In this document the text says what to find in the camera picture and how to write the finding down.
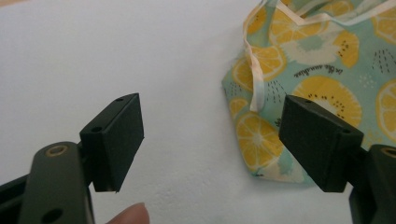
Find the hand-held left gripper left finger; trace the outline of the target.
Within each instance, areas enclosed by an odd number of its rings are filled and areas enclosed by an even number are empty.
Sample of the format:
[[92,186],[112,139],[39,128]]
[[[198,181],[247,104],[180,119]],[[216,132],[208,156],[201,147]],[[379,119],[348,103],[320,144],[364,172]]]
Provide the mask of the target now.
[[79,133],[82,152],[91,162],[90,180],[97,192],[120,191],[144,139],[138,93],[105,107]]

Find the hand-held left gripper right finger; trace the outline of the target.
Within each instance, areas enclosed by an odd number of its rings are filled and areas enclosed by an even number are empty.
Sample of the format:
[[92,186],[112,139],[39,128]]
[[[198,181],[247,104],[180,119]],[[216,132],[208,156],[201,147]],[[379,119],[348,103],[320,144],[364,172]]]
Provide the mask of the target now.
[[305,98],[285,97],[279,139],[325,192],[347,184],[348,153],[361,146],[363,133]]

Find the fruit print drawstring cloth bag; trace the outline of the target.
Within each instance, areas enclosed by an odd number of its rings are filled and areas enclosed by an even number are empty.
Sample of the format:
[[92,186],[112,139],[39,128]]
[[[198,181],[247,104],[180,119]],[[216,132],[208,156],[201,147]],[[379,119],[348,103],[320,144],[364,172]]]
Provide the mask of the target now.
[[311,180],[277,136],[288,94],[396,147],[396,0],[261,0],[243,40],[222,87],[251,175]]

